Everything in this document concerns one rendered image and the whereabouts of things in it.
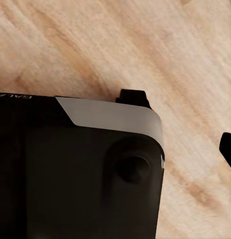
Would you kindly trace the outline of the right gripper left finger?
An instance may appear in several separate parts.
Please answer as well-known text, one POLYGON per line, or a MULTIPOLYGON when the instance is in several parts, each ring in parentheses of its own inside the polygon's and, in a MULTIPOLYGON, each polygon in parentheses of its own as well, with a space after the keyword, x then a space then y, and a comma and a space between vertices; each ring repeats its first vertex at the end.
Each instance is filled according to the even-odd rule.
POLYGON ((21 152, 16 132, 0 136, 0 185, 21 152))

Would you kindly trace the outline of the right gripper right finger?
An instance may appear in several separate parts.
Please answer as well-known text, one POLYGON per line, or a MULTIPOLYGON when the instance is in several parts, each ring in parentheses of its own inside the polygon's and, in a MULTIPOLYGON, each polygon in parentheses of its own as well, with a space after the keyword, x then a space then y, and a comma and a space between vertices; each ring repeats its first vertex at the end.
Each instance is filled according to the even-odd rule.
POLYGON ((231 167, 231 133, 223 133, 219 150, 231 167))

